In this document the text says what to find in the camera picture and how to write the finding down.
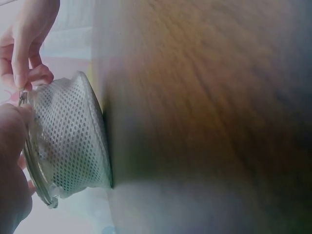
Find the mesh netting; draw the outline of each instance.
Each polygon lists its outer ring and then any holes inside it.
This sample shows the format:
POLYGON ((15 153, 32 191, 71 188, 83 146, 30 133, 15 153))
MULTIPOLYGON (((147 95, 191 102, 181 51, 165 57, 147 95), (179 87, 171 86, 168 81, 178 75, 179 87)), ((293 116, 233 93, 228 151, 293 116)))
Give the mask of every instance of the mesh netting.
POLYGON ((31 147, 52 196, 109 187, 102 113, 85 74, 40 86, 28 94, 28 102, 35 112, 29 127, 31 147))

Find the table surface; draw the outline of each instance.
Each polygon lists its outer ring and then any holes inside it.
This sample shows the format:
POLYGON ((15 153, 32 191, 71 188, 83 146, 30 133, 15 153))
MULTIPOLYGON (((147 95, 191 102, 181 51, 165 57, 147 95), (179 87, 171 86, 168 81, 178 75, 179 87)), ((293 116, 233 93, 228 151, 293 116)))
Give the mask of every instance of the table surface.
POLYGON ((312 233, 311 9, 97 1, 120 233, 312 233))

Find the finger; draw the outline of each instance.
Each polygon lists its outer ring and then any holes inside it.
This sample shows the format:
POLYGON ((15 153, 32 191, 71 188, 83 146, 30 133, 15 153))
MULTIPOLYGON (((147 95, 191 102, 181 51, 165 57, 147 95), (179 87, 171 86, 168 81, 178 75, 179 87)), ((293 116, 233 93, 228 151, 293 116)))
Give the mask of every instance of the finger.
POLYGON ((30 64, 31 64, 33 69, 35 69, 36 67, 42 65, 42 60, 41 60, 39 52, 34 54, 33 56, 31 56, 29 58, 29 61, 30 61, 30 64))
POLYGON ((25 125, 28 125, 30 120, 32 119, 32 107, 28 104, 24 104, 17 107, 17 111, 22 117, 25 125))
POLYGON ((34 195, 34 193, 36 192, 36 188, 33 185, 33 182, 31 182, 31 180, 28 181, 28 188, 29 188, 30 195, 31 196, 34 195))
POLYGON ((32 82, 33 86, 40 86, 40 85, 44 85, 44 84, 50 84, 54 79, 54 75, 52 74, 52 72, 48 72, 46 75, 41 76, 40 79, 32 82))
POLYGON ((31 42, 26 33, 16 33, 12 55, 12 70, 14 82, 18 89, 23 89, 27 83, 27 76, 29 73, 28 54, 30 44, 31 42))
POLYGON ((10 88, 17 89, 13 79, 11 62, 5 58, 0 58, 0 77, 3 84, 10 88))
POLYGON ((20 155, 19 160, 18 160, 18 166, 24 170, 26 168, 26 159, 24 155, 20 155))
POLYGON ((49 68, 43 64, 39 65, 35 69, 32 69, 29 73, 29 81, 34 86, 49 84, 53 81, 53 78, 54 76, 50 72, 49 68))

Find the mesh bag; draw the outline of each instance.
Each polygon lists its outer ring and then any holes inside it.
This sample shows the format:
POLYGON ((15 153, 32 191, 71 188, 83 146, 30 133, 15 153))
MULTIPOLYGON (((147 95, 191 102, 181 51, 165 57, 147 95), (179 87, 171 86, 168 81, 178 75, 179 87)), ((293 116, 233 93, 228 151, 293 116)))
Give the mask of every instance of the mesh bag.
POLYGON ((34 109, 24 154, 40 198, 52 208, 87 187, 111 186, 102 113, 83 72, 24 93, 34 109))

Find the fingernail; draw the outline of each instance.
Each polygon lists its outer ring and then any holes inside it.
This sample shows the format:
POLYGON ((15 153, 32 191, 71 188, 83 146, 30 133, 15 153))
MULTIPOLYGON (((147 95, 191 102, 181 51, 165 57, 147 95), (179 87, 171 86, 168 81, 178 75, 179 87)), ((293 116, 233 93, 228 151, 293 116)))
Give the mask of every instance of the fingernail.
POLYGON ((14 75, 14 83, 19 90, 23 90, 25 86, 26 76, 14 75))

